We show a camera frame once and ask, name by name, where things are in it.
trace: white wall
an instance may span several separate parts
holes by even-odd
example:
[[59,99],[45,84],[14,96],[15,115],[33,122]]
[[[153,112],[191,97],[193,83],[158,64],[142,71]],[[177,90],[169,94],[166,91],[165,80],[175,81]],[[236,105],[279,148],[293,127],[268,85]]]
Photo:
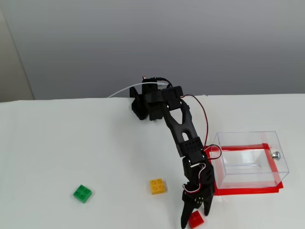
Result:
[[0,102],[33,95],[0,7]]
[[304,0],[0,3],[37,99],[107,96],[143,74],[193,94],[305,93]]

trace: black robotic arm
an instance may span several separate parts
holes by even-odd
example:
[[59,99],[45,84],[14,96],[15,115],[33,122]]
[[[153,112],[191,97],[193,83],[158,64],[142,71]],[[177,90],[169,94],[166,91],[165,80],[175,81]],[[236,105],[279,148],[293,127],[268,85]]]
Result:
[[[157,82],[164,78],[143,79],[143,83]],[[181,87],[167,87],[159,90],[157,84],[148,83],[142,85],[142,94],[138,94],[134,87],[130,88],[130,97],[135,100],[132,110],[140,120],[148,115],[150,120],[162,119],[170,129],[180,157],[183,157],[184,175],[189,180],[183,186],[182,200],[184,208],[181,216],[181,227],[184,229],[188,219],[195,208],[204,206],[204,214],[210,212],[214,190],[214,169],[209,162],[204,146],[198,137],[190,108],[181,99],[183,92]],[[181,109],[183,118],[179,124],[171,116],[170,111]],[[188,140],[184,140],[183,133],[187,134]]]

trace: transparent container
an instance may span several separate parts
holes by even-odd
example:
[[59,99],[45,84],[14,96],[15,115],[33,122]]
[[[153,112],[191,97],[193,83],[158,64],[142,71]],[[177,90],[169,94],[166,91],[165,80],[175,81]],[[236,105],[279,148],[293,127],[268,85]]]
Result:
[[275,187],[289,173],[276,132],[217,133],[213,144],[218,189]]

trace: yellow lego brick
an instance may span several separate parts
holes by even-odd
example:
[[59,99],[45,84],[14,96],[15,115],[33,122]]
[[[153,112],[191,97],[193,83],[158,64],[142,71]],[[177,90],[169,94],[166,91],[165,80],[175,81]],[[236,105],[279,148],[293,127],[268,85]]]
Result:
[[150,184],[151,184],[151,190],[152,190],[153,195],[165,192],[165,188],[164,188],[162,179],[151,180]]

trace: white tabletop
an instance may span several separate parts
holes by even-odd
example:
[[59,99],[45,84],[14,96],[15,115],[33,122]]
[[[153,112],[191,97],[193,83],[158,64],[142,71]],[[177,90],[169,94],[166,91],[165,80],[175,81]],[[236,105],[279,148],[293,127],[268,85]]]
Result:
[[[276,131],[290,174],[278,194],[215,197],[198,228],[303,225],[305,95],[199,98],[212,140],[216,132]],[[202,109],[194,99],[185,100],[203,140]],[[181,158],[164,120],[140,121],[131,102],[1,103],[0,228],[180,228],[182,183],[187,180]],[[168,190],[151,195],[149,180],[157,178]],[[72,195],[80,184],[93,192],[85,204]]]

